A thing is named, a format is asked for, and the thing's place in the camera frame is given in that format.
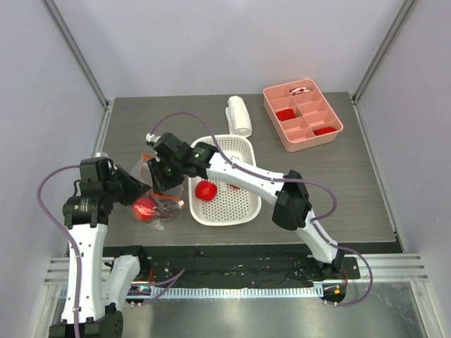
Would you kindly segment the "clear zip top bag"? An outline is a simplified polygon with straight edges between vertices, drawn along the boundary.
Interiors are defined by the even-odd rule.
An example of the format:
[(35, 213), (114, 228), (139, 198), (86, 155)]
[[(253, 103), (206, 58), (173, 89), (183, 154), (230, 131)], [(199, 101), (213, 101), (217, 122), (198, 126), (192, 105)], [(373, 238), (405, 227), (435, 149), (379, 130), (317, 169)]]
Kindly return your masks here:
[[(137, 164), (133, 167), (133, 169), (130, 171), (130, 174), (136, 178), (137, 180), (148, 184), (149, 186), (152, 186), (152, 177), (150, 175), (149, 172), (149, 168), (147, 165), (147, 161), (153, 159), (152, 156), (146, 154), (146, 153), (142, 153), (140, 160), (137, 162)], [(154, 202), (157, 199), (172, 199), (172, 200), (181, 200), (182, 199), (182, 195), (183, 195), (183, 184), (177, 186), (176, 188), (173, 188), (171, 190), (169, 190), (168, 192), (164, 192), (164, 193), (156, 193), (154, 192), (154, 190), (151, 188), (146, 194), (144, 194), (143, 196), (145, 197), (149, 197), (150, 199), (153, 199)], [(161, 230), (163, 231), (165, 229), (166, 224), (169, 221), (175, 220), (175, 218), (178, 216), (178, 214), (181, 212), (181, 210), (175, 214), (174, 216), (172, 216), (171, 218), (157, 218), (156, 216), (154, 217), (153, 220), (149, 221), (149, 222), (142, 222), (138, 219), (136, 219), (132, 213), (132, 206), (128, 206), (127, 207), (128, 213), (130, 214), (130, 216), (132, 217), (133, 220), (144, 224), (146, 227), (148, 227), (149, 229), (152, 230)]]

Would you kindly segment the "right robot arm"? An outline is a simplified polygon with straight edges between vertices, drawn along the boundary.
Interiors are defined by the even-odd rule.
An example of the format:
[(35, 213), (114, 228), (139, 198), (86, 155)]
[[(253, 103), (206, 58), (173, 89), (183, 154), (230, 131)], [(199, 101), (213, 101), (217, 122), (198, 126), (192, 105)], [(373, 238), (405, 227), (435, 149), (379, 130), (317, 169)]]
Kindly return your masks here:
[(275, 173), (227, 157), (217, 138), (194, 146), (169, 132), (148, 134), (146, 143), (154, 152), (148, 166), (155, 192), (165, 192), (181, 184), (186, 177), (200, 177), (234, 185), (260, 197), (273, 206), (272, 221), (280, 228), (295, 232), (309, 247), (319, 272), (336, 277), (344, 268), (345, 252), (320, 224), (307, 186), (313, 182), (290, 170)]

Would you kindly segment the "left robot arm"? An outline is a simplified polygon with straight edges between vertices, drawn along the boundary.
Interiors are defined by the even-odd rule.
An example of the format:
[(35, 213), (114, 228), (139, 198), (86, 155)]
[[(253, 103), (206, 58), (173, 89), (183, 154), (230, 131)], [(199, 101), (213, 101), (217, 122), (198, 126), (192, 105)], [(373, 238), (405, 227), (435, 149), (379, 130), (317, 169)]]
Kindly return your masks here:
[(66, 302), (49, 336), (121, 337), (126, 296), (134, 280), (149, 276), (151, 265), (142, 246), (127, 246), (113, 259), (106, 281), (101, 280), (109, 215), (115, 204), (130, 206), (150, 187), (104, 156), (77, 167), (77, 191), (63, 205), (70, 255)]

